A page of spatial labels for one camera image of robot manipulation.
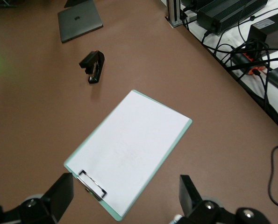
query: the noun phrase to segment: brown table surface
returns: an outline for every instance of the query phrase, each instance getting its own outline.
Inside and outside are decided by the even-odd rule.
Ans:
[[[16,207],[67,172],[63,162],[129,93],[138,90],[193,124],[122,220],[167,224],[182,214],[179,175],[230,212],[252,207],[278,224],[268,198],[278,126],[159,0],[95,0],[104,27],[62,44],[65,0],[0,9],[0,205]],[[105,55],[98,84],[78,63]],[[278,201],[278,151],[272,192]],[[60,223],[116,223],[74,180]]]

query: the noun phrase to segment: clipboard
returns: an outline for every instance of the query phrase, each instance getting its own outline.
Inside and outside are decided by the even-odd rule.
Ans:
[[[64,166],[121,221],[191,123],[132,90]]]

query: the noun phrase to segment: wire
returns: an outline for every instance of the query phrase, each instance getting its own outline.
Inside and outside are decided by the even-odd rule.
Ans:
[[[244,75],[247,74],[248,71],[249,71],[249,69],[246,69],[246,70],[243,72],[243,74],[242,74],[241,76],[239,76],[239,77],[236,79],[236,81],[238,82]]]
[[[204,47],[210,49],[210,50],[216,50],[216,48],[213,48],[213,47],[210,47],[210,46],[207,46],[205,44],[203,44]],[[278,48],[269,48],[267,49],[268,51],[270,50],[278,50]],[[236,52],[233,52],[234,54],[240,54],[240,53],[250,53],[250,52],[259,52],[259,51],[264,51],[263,49],[253,49],[253,50],[242,50],[242,51],[236,51]],[[225,51],[225,50],[217,50],[217,52],[220,52],[220,53],[226,53],[226,54],[230,54],[232,53],[231,51]]]
[[[217,45],[216,45],[216,47],[215,47],[215,50],[214,50],[214,55],[217,54],[217,49],[220,47],[219,44],[220,44],[220,42],[221,42],[221,39],[222,39],[224,33],[225,33],[225,32],[223,32],[223,33],[221,34],[220,38],[219,38],[219,41],[218,41],[218,43],[217,43]]]
[[[245,47],[249,42],[251,42],[251,40],[247,40],[245,43],[241,44],[240,46],[238,46],[237,48],[233,49],[232,51],[230,51],[230,57],[224,62],[223,67],[226,68],[226,64],[229,60],[231,60],[231,58],[233,57],[233,53],[236,53],[238,50],[242,49],[243,47]]]
[[[182,20],[182,24],[184,25],[184,27],[190,31],[189,29],[189,24],[192,23],[192,22],[195,22],[197,19],[195,20],[192,20],[192,21],[187,21],[187,18],[188,16],[185,14],[186,11],[188,11],[190,8],[189,7],[185,7],[183,10],[182,10],[182,13],[181,13],[181,20]]]
[[[271,195],[271,183],[274,177],[274,153],[275,151],[278,149],[278,146],[274,147],[273,150],[271,151],[271,175],[270,175],[270,179],[269,179],[269,185],[268,185],[268,193],[269,193],[269,198],[271,199],[271,201],[278,206],[278,202],[275,201],[275,199],[273,198],[273,196]]]
[[[269,45],[264,43],[264,48],[268,49]],[[268,58],[268,60],[270,60],[270,53],[268,51],[265,52],[266,56]],[[264,86],[264,111],[267,111],[267,106],[269,105],[269,100],[268,100],[268,83],[269,83],[269,73],[270,73],[270,61],[266,64],[265,66],[267,68],[267,72],[266,72],[266,79],[265,79],[265,86]]]
[[[212,32],[210,30],[206,31],[205,34],[203,35],[203,38],[202,38],[202,41],[201,41],[201,44],[203,45],[203,42],[205,40],[205,38],[210,35]]]
[[[246,41],[245,41],[245,39],[243,38],[242,33],[241,33],[241,29],[240,29],[240,20],[241,20],[241,17],[242,17],[242,15],[243,15],[243,12],[244,12],[244,10],[245,10],[247,4],[248,4],[248,0],[246,0],[246,3],[244,4],[244,6],[243,6],[243,8],[242,8],[242,11],[241,11],[241,14],[240,14],[240,18],[238,19],[238,23],[237,23],[238,32],[240,33],[240,36],[241,36],[241,38],[242,38],[242,40],[243,40],[244,42],[246,42]]]
[[[227,71],[233,71],[233,70],[237,70],[237,69],[243,69],[243,68],[247,68],[253,65],[258,65],[259,63],[268,63],[268,62],[274,62],[274,61],[278,61],[278,58],[272,58],[269,60],[263,60],[263,61],[259,61],[259,62],[250,62],[250,63],[246,63],[246,64],[239,64],[239,65],[234,65],[231,67],[227,67],[226,70]]]
[[[260,78],[261,83],[262,83],[262,85],[264,86],[264,89],[265,89],[265,83],[264,83],[264,80],[263,80],[262,77],[261,77],[260,71],[257,70],[257,69],[253,69],[252,72],[253,72],[254,75],[256,75],[256,76],[258,76],[258,77]]]
[[[248,20],[242,22],[240,25],[242,25],[242,24],[244,24],[244,23],[247,23],[247,22],[249,22],[249,21],[254,21],[255,19],[257,19],[257,18],[259,18],[259,17],[261,17],[261,16],[263,16],[263,15],[265,15],[265,14],[267,14],[267,13],[270,13],[270,12],[272,12],[272,11],[275,11],[275,10],[278,10],[278,8],[269,10],[269,11],[267,11],[267,12],[265,12],[265,13],[262,13],[262,14],[260,14],[260,15],[258,15],[258,16],[252,15],[252,16],[250,17],[250,19],[248,19]]]
[[[218,49],[219,49],[221,46],[224,46],[224,45],[231,47],[231,49],[234,49],[234,47],[231,46],[230,44],[223,43],[223,44],[221,44],[220,46],[218,46],[218,48],[217,48],[216,50],[218,51]]]

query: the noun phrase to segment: black power supply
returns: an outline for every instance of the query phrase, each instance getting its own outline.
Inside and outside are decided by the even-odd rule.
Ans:
[[[265,42],[270,48],[278,48],[278,14],[251,25],[250,39]]]
[[[197,23],[220,35],[266,5],[268,0],[214,0],[197,12]]]
[[[200,8],[211,3],[213,0],[181,0],[181,3],[191,11],[197,12]]]

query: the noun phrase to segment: stapler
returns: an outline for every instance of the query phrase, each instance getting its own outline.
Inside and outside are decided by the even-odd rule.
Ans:
[[[85,68],[85,73],[89,75],[90,84],[98,83],[105,56],[100,51],[91,51],[80,63],[81,68]]]

